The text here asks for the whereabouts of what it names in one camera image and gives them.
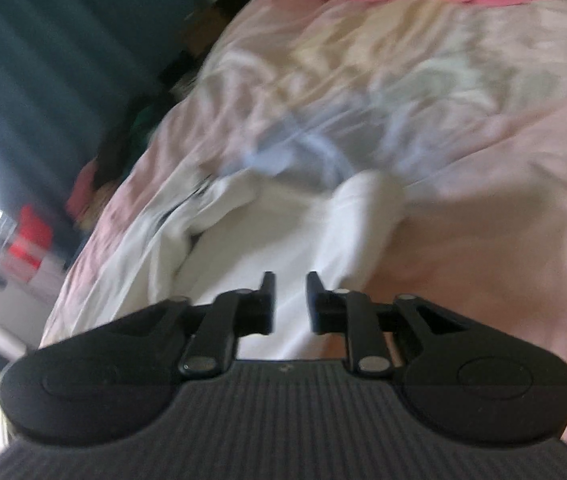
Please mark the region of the white zip-up jacket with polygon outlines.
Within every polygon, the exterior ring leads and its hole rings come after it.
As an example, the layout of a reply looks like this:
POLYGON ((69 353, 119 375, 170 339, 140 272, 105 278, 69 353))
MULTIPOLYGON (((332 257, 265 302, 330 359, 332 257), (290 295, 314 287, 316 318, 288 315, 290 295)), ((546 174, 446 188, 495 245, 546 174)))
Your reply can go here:
POLYGON ((42 341, 55 344, 169 298, 208 304, 229 290, 254 289, 272 272, 274 331, 241 339, 240 356, 331 356, 331 340, 309 326, 306 276, 318 273, 329 289, 362 289, 403 214, 402 185, 377 170, 324 193, 250 170, 212 182, 172 177, 96 281, 58 301, 42 341))

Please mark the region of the dark clothes pile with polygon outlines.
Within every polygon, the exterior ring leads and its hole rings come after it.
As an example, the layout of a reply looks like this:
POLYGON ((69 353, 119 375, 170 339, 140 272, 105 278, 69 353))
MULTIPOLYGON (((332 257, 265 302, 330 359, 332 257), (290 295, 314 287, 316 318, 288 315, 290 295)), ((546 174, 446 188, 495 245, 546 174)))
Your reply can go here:
POLYGON ((184 101, 206 56, 222 32, 252 0, 217 0, 196 11, 184 30, 184 49, 158 74, 161 90, 132 98, 120 123, 105 133, 96 156, 92 187, 120 183, 146 151, 153 130, 164 116, 184 101))

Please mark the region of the red bag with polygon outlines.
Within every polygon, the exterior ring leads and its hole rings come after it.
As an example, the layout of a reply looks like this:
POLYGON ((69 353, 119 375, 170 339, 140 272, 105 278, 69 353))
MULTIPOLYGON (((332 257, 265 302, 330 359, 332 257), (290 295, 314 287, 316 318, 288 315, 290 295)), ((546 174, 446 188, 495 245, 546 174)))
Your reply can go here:
POLYGON ((0 269, 11 278, 28 283, 39 271, 52 240, 52 227, 38 216, 32 206, 23 206, 1 256, 0 269))

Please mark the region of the pink patterned bed sheet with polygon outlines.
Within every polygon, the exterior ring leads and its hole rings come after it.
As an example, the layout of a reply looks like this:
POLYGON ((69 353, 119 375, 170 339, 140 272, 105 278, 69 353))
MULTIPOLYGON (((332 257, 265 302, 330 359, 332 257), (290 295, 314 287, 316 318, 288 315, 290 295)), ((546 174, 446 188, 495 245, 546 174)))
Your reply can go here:
POLYGON ((359 290, 421 296, 567 361, 567 0, 253 0, 58 301, 96 281, 168 179, 243 170, 319 193, 367 170, 395 178, 403 218, 359 290))

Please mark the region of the dark teal curtain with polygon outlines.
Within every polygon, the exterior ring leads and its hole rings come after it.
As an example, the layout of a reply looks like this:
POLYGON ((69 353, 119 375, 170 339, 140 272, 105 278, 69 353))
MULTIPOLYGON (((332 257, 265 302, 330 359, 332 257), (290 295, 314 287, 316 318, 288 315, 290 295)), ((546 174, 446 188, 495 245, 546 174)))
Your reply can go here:
POLYGON ((0 0, 0 209, 32 206, 59 248, 65 204, 129 100, 157 89, 205 0, 0 0))

